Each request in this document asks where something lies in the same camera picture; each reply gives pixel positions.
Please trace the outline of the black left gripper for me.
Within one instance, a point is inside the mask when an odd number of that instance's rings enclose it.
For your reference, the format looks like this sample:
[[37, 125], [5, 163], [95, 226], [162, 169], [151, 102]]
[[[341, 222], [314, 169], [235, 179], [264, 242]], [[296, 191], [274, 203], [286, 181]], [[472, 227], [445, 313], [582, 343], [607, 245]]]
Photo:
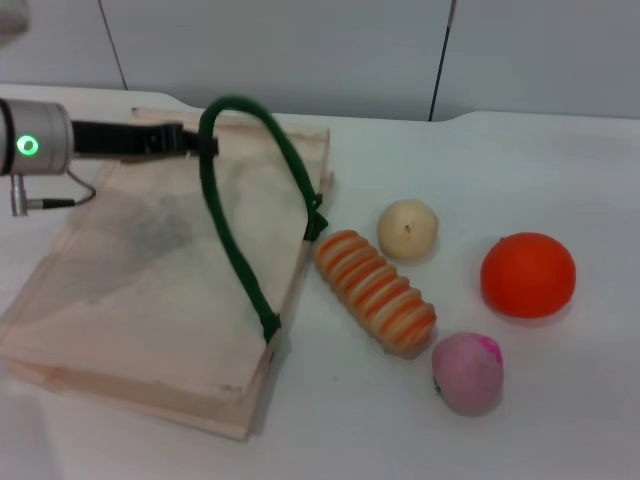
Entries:
[[218, 139], [203, 141], [182, 124], [134, 125], [72, 121], [74, 156], [77, 159], [148, 160], [151, 156], [187, 153], [219, 153]]

